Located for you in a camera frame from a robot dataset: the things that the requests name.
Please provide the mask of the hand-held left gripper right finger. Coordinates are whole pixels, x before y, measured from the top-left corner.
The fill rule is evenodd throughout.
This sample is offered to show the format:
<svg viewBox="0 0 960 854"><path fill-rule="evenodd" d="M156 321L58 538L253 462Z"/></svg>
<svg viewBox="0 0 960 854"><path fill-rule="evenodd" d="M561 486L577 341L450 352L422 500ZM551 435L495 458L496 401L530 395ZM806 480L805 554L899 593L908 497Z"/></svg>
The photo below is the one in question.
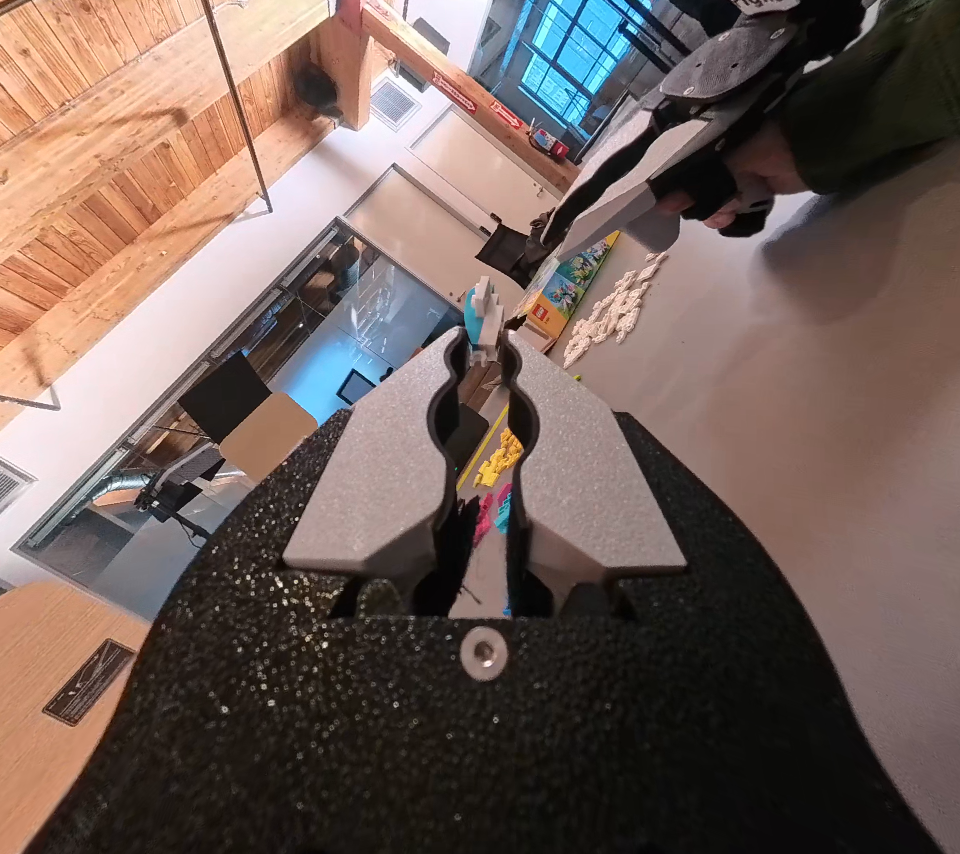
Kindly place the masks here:
<svg viewBox="0 0 960 854"><path fill-rule="evenodd" d="M512 470L509 592L683 571L687 560L611 408L530 346L504 335Z"/></svg>

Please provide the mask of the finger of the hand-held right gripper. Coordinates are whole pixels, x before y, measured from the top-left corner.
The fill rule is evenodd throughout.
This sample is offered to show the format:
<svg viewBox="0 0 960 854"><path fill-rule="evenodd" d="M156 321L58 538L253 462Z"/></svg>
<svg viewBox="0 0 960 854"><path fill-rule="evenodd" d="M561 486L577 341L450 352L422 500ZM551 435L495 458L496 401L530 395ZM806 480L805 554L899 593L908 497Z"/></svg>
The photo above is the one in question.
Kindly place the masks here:
<svg viewBox="0 0 960 854"><path fill-rule="evenodd" d="M682 217L706 220L726 204L725 148L722 117L664 129L642 160L573 221L558 256L580 254L613 232L633 236L649 252L667 250Z"/></svg>
<svg viewBox="0 0 960 854"><path fill-rule="evenodd" d="M616 181L642 160L663 131L655 114L631 114L588 152L571 188L551 212L538 240L544 248L556 248L573 221L600 199Z"/></svg>

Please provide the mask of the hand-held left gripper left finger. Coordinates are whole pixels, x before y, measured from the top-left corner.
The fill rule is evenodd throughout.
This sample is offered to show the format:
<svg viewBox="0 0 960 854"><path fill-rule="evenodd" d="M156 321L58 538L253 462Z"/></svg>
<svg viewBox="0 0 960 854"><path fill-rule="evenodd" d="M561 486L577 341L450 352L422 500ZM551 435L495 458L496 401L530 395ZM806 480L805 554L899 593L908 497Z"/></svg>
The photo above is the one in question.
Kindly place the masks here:
<svg viewBox="0 0 960 854"><path fill-rule="evenodd" d="M354 404L285 548L294 569L390 580L426 578L455 598L467 570L450 439L460 427L467 331L456 326Z"/></svg>

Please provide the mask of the teal and white lego model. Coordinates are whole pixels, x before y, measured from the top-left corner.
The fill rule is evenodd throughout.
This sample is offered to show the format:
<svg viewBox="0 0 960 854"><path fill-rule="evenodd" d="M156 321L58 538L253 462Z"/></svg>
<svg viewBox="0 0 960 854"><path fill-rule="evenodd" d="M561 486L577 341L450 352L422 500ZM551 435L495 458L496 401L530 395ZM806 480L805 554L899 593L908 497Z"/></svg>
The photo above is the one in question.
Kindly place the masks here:
<svg viewBox="0 0 960 854"><path fill-rule="evenodd" d="M505 308L489 275L482 275L466 293L462 316L470 344L470 365L485 369L496 363Z"/></svg>

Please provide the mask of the person's right forearm green sleeve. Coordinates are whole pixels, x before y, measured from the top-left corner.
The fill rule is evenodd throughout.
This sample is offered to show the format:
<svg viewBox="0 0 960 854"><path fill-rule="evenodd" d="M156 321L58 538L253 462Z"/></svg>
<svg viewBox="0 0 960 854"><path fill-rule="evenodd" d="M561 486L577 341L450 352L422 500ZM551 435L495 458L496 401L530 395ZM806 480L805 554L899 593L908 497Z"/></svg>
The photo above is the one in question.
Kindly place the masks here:
<svg viewBox="0 0 960 854"><path fill-rule="evenodd" d="M959 131L959 0L881 0L872 28L784 99L805 186L852 189Z"/></svg>

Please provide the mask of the pile of yellow lego pieces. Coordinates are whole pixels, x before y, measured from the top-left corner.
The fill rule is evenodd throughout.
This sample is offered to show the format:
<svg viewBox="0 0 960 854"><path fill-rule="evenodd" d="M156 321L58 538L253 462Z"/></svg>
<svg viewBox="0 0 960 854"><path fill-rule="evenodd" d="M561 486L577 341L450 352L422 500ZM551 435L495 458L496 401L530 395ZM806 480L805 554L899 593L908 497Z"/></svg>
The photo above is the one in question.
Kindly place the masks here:
<svg viewBox="0 0 960 854"><path fill-rule="evenodd" d="M499 446L477 469L473 487L496 487L499 477L514 467L522 453L522 442L510 428L504 428L499 435Z"/></svg>

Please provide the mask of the yellow lego box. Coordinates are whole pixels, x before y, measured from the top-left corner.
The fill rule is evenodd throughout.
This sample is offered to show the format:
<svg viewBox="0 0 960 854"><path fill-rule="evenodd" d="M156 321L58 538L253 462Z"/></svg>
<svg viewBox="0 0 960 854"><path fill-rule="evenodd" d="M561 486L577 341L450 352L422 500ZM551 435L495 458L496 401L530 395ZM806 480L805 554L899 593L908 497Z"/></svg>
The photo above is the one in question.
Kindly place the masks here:
<svg viewBox="0 0 960 854"><path fill-rule="evenodd" d="M613 232L568 260L548 258L534 275L515 309L548 341L558 339L579 307L609 251L617 243Z"/></svg>

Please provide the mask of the pile of white lego pieces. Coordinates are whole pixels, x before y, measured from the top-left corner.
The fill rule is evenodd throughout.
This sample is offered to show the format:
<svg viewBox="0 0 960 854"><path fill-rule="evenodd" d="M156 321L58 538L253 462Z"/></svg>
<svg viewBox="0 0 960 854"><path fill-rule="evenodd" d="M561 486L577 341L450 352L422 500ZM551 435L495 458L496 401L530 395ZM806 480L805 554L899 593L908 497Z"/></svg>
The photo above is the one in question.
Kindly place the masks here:
<svg viewBox="0 0 960 854"><path fill-rule="evenodd" d="M648 254L642 269L626 272L611 293L595 302L590 312L574 323L562 353L564 370L581 360L592 346L606 341L623 343L636 328L644 298L668 257L666 252Z"/></svg>

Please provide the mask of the person's right hand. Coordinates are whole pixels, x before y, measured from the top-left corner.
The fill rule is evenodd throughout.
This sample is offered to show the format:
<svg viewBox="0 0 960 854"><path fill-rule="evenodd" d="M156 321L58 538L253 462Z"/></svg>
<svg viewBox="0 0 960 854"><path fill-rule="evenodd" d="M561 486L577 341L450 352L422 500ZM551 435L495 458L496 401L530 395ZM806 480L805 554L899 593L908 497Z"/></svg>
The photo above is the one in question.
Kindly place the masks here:
<svg viewBox="0 0 960 854"><path fill-rule="evenodd" d="M738 193L702 222L714 231L726 229L738 217L743 192L770 196L808 193L811 188L800 176L786 137L775 120L768 120L749 140L722 153Z"/></svg>

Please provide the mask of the black office chair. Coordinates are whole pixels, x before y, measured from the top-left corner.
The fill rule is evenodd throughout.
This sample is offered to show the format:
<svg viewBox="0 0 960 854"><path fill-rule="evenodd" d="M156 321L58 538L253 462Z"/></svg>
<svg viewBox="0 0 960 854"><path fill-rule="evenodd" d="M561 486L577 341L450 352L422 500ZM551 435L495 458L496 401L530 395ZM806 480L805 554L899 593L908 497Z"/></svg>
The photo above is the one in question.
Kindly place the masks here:
<svg viewBox="0 0 960 854"><path fill-rule="evenodd" d="M508 227L502 218L491 214L490 218L497 227L487 233L486 243L475 259L526 288L557 246L556 240L546 245L542 242L553 212L551 209L535 217L527 235Z"/></svg>

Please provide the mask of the black chair with tan back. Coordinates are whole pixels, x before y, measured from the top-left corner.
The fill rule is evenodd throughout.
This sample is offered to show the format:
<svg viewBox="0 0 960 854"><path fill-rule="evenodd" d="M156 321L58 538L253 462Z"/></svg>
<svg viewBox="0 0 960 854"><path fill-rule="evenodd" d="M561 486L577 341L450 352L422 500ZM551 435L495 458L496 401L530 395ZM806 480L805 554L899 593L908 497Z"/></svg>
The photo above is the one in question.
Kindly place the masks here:
<svg viewBox="0 0 960 854"><path fill-rule="evenodd" d="M177 402L221 457L253 484L270 476L319 426L288 394L270 390L241 352L197 380Z"/></svg>

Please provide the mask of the large paned window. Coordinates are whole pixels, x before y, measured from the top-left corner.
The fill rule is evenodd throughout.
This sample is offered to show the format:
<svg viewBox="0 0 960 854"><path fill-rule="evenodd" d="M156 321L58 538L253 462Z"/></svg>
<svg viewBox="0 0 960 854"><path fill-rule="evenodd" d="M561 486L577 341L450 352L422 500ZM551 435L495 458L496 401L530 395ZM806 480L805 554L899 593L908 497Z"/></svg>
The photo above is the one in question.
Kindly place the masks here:
<svg viewBox="0 0 960 854"><path fill-rule="evenodd" d="M670 66L651 8L650 0L523 0L504 66L540 116L586 130L610 81L617 100L642 68Z"/></svg>

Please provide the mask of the wooden ceiling beam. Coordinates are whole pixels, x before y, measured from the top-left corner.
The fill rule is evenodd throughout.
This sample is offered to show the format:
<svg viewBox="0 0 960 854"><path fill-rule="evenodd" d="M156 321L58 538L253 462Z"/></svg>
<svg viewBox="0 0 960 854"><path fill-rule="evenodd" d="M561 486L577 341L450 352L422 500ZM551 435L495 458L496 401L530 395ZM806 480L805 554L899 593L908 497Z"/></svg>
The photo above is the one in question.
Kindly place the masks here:
<svg viewBox="0 0 960 854"><path fill-rule="evenodd" d="M579 171L565 158L541 151L528 123L414 30L383 0L359 0L359 26L418 77L469 115L508 154L530 169L537 181L561 197Z"/></svg>

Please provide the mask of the black ceiling speaker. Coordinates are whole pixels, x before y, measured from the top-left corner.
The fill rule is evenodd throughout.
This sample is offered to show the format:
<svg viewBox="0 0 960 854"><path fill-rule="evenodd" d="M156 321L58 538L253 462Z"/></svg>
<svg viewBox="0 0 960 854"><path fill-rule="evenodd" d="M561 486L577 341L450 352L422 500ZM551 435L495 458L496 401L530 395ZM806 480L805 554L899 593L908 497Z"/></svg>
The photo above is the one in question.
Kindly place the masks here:
<svg viewBox="0 0 960 854"><path fill-rule="evenodd" d="M338 122L343 119L337 86L321 67L307 62L294 72L293 84L296 97L314 116Z"/></svg>

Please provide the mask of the white wall vent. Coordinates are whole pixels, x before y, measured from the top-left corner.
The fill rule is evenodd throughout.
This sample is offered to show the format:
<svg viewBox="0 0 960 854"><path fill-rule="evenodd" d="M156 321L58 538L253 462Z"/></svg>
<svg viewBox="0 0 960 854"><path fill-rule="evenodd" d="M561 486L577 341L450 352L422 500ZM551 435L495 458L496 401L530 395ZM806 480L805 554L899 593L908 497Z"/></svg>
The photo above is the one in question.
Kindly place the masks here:
<svg viewBox="0 0 960 854"><path fill-rule="evenodd" d="M369 112L390 130L401 130L422 108L421 102L391 75L374 84Z"/></svg>

